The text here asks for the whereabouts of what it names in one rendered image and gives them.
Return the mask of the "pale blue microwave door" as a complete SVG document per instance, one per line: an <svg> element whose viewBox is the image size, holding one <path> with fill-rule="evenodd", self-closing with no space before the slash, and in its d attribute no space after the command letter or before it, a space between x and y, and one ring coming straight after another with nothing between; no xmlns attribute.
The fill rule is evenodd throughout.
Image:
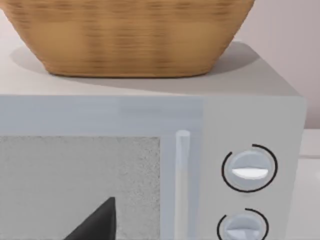
<svg viewBox="0 0 320 240"><path fill-rule="evenodd" d="M204 101L197 96L0 97L0 240L64 240L115 197L116 240L175 240L176 132L190 132L196 235Z"/></svg>

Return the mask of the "pale microwave oven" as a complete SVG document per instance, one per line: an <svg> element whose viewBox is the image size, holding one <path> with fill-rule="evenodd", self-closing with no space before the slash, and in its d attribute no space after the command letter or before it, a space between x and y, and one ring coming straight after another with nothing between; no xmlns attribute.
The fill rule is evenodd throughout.
<svg viewBox="0 0 320 240"><path fill-rule="evenodd" d="M71 78L48 74L19 40L0 41L0 97L187 96L203 100L195 236L224 240L224 221L250 213L264 223L261 240L284 236L306 101L249 46L233 42L211 73L187 78ZM231 156L258 150L273 161L262 187L241 190L225 176Z"/></svg>

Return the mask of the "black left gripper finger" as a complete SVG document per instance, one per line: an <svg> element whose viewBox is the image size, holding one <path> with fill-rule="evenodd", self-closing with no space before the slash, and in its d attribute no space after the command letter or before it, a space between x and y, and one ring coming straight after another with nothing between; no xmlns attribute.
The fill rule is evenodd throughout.
<svg viewBox="0 0 320 240"><path fill-rule="evenodd" d="M109 197L63 240L116 240L116 198Z"/></svg>

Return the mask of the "pale round microwave knob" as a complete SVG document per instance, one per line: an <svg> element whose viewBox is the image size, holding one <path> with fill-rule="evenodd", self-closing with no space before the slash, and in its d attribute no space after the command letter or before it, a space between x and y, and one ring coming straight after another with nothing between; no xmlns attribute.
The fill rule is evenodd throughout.
<svg viewBox="0 0 320 240"><path fill-rule="evenodd" d="M272 177L274 164L263 151L246 150L232 155L225 165L225 177L232 186L254 190L264 186Z"/></svg>
<svg viewBox="0 0 320 240"><path fill-rule="evenodd" d="M261 240L264 234L264 223L251 213L232 215L222 225L224 240Z"/></svg>

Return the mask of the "woven brown basket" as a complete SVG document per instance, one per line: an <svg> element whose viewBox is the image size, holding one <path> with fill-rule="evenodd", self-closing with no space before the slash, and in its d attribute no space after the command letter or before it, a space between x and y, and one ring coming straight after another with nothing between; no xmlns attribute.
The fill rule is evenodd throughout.
<svg viewBox="0 0 320 240"><path fill-rule="evenodd" d="M210 72L255 0L0 0L53 75L193 77Z"/></svg>

